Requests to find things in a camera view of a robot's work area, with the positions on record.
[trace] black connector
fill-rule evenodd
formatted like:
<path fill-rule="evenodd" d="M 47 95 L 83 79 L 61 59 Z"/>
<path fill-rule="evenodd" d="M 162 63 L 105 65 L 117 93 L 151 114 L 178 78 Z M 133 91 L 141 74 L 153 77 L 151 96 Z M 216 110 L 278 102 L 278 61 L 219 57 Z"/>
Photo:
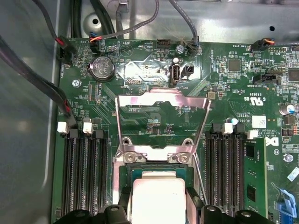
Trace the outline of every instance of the black connector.
<path fill-rule="evenodd" d="M 71 52 L 59 48 L 58 60 L 63 64 L 71 64 Z"/>
<path fill-rule="evenodd" d="M 94 38 L 94 36 L 89 33 L 89 39 Z M 100 52 L 99 41 L 89 42 L 89 48 L 94 54 L 98 54 Z"/>
<path fill-rule="evenodd" d="M 251 44 L 250 46 L 250 51 L 263 51 L 266 50 L 270 47 L 270 43 L 267 42 L 267 39 L 263 38 L 259 41 L 254 42 L 253 44 Z"/>
<path fill-rule="evenodd" d="M 170 39 L 157 39 L 157 48 L 169 49 L 171 47 Z"/>
<path fill-rule="evenodd" d="M 252 82 L 254 84 L 273 83 L 273 84 L 280 85 L 281 76 L 279 74 L 260 74 L 254 76 Z"/>
<path fill-rule="evenodd" d="M 190 57 L 195 57 L 197 53 L 199 52 L 199 37 L 197 37 L 197 40 L 192 39 L 187 44 L 187 52 Z"/>
<path fill-rule="evenodd" d="M 182 77 L 189 77 L 190 75 L 192 75 L 194 73 L 194 65 L 192 64 L 187 64 L 185 65 L 185 67 L 183 68 L 182 71 Z"/>
<path fill-rule="evenodd" d="M 59 36 L 59 39 L 63 42 L 63 44 L 60 44 L 60 47 L 64 51 L 76 54 L 77 49 L 72 45 L 72 43 L 67 38 L 65 38 L 64 36 Z"/>

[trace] gray cable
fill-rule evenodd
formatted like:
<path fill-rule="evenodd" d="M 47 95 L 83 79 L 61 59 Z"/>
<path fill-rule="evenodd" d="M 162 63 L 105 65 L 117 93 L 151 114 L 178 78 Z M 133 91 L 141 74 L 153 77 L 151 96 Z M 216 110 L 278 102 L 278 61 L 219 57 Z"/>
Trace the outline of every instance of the gray cable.
<path fill-rule="evenodd" d="M 275 42 L 275 45 L 283 46 L 283 45 L 299 45 L 299 42 Z"/>
<path fill-rule="evenodd" d="M 116 10 L 116 14 L 115 14 L 115 17 L 116 17 L 116 32 L 122 32 L 123 31 L 123 27 L 122 27 L 122 12 L 124 11 L 124 9 L 126 8 L 127 6 L 123 5 L 123 4 L 119 4 L 118 7 L 117 7 L 117 10 Z M 123 34 L 117 36 L 118 39 L 124 39 L 123 37 Z"/>
<path fill-rule="evenodd" d="M 185 13 L 185 11 L 178 5 L 176 0 L 169 0 L 169 2 L 172 4 L 172 6 L 177 10 L 177 12 L 184 18 L 184 20 L 186 21 L 186 23 L 188 24 L 188 26 L 191 29 L 192 35 L 193 35 L 193 40 L 195 42 L 197 42 L 197 30 L 196 27 L 194 25 L 194 23 L 192 22 L 191 18 Z"/>
<path fill-rule="evenodd" d="M 130 33 L 134 30 L 139 29 L 140 27 L 143 27 L 143 26 L 149 24 L 150 22 L 153 22 L 156 19 L 157 15 L 158 15 L 158 12 L 159 12 L 159 0 L 155 0 L 155 2 L 156 2 L 156 8 L 155 8 L 154 15 L 151 18 L 149 18 L 146 21 L 140 22 L 140 23 L 136 24 L 135 26 L 133 26 L 131 28 L 128 28 L 128 29 L 125 29 L 121 32 L 116 32 L 114 34 L 103 35 L 102 40 Z"/>

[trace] blue connector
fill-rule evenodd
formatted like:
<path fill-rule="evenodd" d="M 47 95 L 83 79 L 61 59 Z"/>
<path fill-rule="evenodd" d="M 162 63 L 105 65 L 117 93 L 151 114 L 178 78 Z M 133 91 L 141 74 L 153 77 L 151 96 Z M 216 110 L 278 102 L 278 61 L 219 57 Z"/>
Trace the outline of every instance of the blue connector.
<path fill-rule="evenodd" d="M 280 224 L 293 224 L 293 218 L 284 213 L 279 213 Z"/>
<path fill-rule="evenodd" d="M 297 208 L 294 195 L 290 194 L 286 190 L 280 189 L 281 193 L 284 195 L 284 203 L 276 203 L 276 209 L 287 216 L 292 218 L 297 218 Z"/>

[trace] metal retention bracket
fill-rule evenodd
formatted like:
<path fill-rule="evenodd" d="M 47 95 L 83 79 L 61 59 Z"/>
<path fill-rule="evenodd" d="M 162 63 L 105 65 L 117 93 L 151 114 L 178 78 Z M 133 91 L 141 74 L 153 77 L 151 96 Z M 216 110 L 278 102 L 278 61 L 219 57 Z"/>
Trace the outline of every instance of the metal retention bracket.
<path fill-rule="evenodd" d="M 172 106 L 193 106 L 206 111 L 206 114 L 202 120 L 201 127 L 198 128 L 195 136 L 194 144 L 183 144 L 177 146 L 166 146 L 163 149 L 153 149 L 149 145 L 134 145 L 126 144 L 123 142 L 122 131 L 121 131 L 121 118 L 120 118 L 120 107 L 128 105 L 136 106 L 152 106 L 157 101 L 168 101 Z M 153 88 L 146 91 L 140 96 L 129 96 L 120 95 L 115 98 L 116 106 L 116 119 L 119 136 L 119 149 L 122 154 L 128 152 L 135 152 L 142 154 L 148 161 L 167 161 L 169 156 L 179 153 L 193 154 L 196 152 L 200 136 L 204 130 L 206 119 L 209 114 L 211 101 L 208 98 L 203 97 L 185 97 L 181 91 L 174 88 Z"/>

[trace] cable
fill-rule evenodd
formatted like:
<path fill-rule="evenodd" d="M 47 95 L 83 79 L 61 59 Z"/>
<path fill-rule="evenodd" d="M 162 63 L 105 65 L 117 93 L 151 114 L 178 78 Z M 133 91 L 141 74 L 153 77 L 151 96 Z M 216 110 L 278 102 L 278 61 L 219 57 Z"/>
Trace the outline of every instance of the cable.
<path fill-rule="evenodd" d="M 290 45 L 299 45 L 299 42 L 275 42 L 274 45 L 287 45 L 287 46 L 290 46 Z"/>
<path fill-rule="evenodd" d="M 193 40 L 197 42 L 197 30 L 192 22 L 191 18 L 185 13 L 185 11 L 178 5 L 176 0 L 169 0 L 169 2 L 172 4 L 172 6 L 177 10 L 177 12 L 184 18 L 186 23 L 188 24 L 189 28 L 191 29 L 192 35 L 193 35 Z"/>
<path fill-rule="evenodd" d="M 39 9 L 41 10 L 45 20 L 46 20 L 46 23 L 47 23 L 47 26 L 48 26 L 48 29 L 52 35 L 52 37 L 54 38 L 54 40 L 59 43 L 60 45 L 64 45 L 64 42 L 62 40 L 60 40 L 56 33 L 55 33 L 55 30 L 53 28 L 53 25 L 52 25 L 52 22 L 51 22 L 51 18 L 45 8 L 45 6 L 43 6 L 43 4 L 39 1 L 39 0 L 32 0 L 38 7 Z"/>
<path fill-rule="evenodd" d="M 130 32 L 133 32 L 134 30 L 139 29 L 142 26 L 145 26 L 145 25 L 149 24 L 150 22 L 153 22 L 156 19 L 157 15 L 158 15 L 158 12 L 159 12 L 159 0 L 155 0 L 155 2 L 156 2 L 155 12 L 154 12 L 153 16 L 151 18 L 149 18 L 148 20 L 140 22 L 140 23 L 136 24 L 135 26 L 133 26 L 131 28 L 128 28 L 128 29 L 125 29 L 121 32 L 116 32 L 114 34 L 108 34 L 108 35 L 95 37 L 95 38 L 91 39 L 90 42 L 97 41 L 97 40 L 104 40 L 104 39 L 108 39 L 108 38 L 111 38 L 111 37 L 127 34 L 127 33 L 130 33 Z"/>
<path fill-rule="evenodd" d="M 116 32 L 121 32 L 123 31 L 123 27 L 122 27 L 122 15 L 121 13 L 123 12 L 123 10 L 126 8 L 127 6 L 123 5 L 123 4 L 119 4 L 116 10 L 116 14 L 115 14 L 115 24 L 116 24 Z M 118 39 L 124 39 L 123 34 L 117 36 Z"/>
<path fill-rule="evenodd" d="M 90 0 L 91 5 L 93 6 L 93 9 L 99 18 L 101 25 L 102 25 L 102 31 L 103 34 L 113 34 L 115 33 L 111 18 L 106 11 L 105 7 L 102 5 L 100 0 Z"/>
<path fill-rule="evenodd" d="M 270 45 L 273 45 L 275 43 L 275 41 L 272 41 L 272 40 L 266 39 L 266 38 L 264 38 L 264 41 Z"/>
<path fill-rule="evenodd" d="M 82 0 L 71 0 L 71 37 L 82 38 L 81 33 Z"/>
<path fill-rule="evenodd" d="M 36 74 L 10 49 L 2 36 L 0 36 L 0 58 L 41 92 L 50 97 L 57 104 L 59 110 L 64 114 L 69 127 L 77 126 L 77 122 L 71 111 L 71 106 L 65 93 L 53 83 Z"/>

